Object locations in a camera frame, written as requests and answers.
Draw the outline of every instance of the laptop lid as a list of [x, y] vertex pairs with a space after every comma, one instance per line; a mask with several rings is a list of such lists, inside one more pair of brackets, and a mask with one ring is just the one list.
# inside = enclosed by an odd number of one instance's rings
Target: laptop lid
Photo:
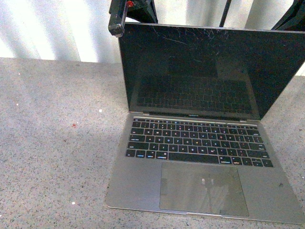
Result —
[[131, 112], [260, 120], [305, 60], [305, 33], [126, 23]]

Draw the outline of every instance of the speckled countertop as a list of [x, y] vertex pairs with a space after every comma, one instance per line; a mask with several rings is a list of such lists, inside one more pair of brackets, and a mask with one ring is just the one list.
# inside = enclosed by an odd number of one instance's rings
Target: speckled countertop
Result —
[[[305, 211], [304, 88], [295, 77], [263, 123]], [[127, 114], [120, 64], [0, 58], [0, 229], [304, 227], [107, 208]]]

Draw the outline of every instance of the silver laptop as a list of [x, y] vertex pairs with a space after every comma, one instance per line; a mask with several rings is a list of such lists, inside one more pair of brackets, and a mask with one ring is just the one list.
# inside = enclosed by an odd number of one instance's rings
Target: silver laptop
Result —
[[107, 206], [305, 222], [260, 123], [304, 32], [126, 23], [119, 44], [130, 114]]

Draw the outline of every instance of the trackpad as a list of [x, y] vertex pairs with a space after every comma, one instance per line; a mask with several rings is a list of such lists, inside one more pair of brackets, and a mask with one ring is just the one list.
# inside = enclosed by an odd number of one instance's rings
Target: trackpad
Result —
[[249, 216], [236, 167], [162, 163], [160, 208]]

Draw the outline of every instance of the black screen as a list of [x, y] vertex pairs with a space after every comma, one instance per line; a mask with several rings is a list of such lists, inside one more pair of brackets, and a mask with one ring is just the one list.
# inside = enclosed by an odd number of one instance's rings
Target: black screen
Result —
[[261, 119], [305, 60], [305, 33], [125, 24], [130, 111]]

